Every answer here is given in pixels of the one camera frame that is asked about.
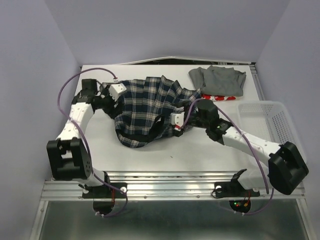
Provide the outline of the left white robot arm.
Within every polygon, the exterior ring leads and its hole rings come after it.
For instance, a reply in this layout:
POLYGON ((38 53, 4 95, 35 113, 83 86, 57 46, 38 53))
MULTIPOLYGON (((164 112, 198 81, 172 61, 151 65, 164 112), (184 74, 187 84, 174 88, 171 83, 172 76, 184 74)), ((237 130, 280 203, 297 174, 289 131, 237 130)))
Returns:
POLYGON ((118 188, 111 185, 105 171, 93 167, 85 132, 97 110, 115 113, 116 102, 127 88, 122 83, 100 83, 96 79, 83 79, 81 85, 61 133, 48 141, 46 150, 55 180, 77 181, 83 189, 106 197, 118 188))

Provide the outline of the navy plaid skirt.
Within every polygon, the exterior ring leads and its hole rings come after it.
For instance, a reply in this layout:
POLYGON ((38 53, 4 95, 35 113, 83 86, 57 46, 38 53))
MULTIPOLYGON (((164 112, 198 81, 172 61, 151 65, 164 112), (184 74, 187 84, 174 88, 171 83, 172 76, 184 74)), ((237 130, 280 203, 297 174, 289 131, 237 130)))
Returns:
POLYGON ((124 80, 122 84, 127 90, 116 101, 122 103, 122 113, 111 119, 119 142, 128 148, 172 137, 171 113, 182 113, 184 104, 201 97, 199 89, 181 87, 177 80, 165 76, 124 80))

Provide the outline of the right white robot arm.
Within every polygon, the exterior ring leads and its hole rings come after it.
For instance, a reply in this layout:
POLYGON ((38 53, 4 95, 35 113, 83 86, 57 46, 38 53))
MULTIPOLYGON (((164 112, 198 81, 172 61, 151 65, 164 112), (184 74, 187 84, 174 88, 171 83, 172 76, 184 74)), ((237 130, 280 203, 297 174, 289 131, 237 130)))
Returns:
POLYGON ((215 184, 216 198, 242 197, 260 185, 266 191, 276 190, 290 195, 309 174, 298 147, 261 139, 241 130, 217 105, 209 99, 197 99, 179 104, 181 113, 171 113, 169 119, 174 135, 181 136, 186 127, 205 129, 214 142, 231 147, 254 158, 254 168, 243 168, 231 180, 215 184))

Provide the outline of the red poppy floral skirt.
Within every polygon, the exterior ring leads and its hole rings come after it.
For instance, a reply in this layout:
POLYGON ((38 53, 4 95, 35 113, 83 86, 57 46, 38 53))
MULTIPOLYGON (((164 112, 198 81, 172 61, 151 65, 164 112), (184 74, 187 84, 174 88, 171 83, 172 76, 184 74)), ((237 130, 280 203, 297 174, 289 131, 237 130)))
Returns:
POLYGON ((235 100, 238 100, 240 97, 202 94, 201 98, 205 100, 211 100, 213 102, 225 102, 225 101, 235 101, 235 100))

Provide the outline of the grey skirt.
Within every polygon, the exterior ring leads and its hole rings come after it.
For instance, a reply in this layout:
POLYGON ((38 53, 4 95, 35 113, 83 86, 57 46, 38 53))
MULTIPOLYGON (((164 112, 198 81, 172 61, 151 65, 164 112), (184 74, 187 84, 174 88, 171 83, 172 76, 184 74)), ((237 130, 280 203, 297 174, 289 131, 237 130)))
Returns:
POLYGON ((194 68, 188 72, 195 89, 204 95, 242 97, 247 74, 233 67, 209 66, 194 68))

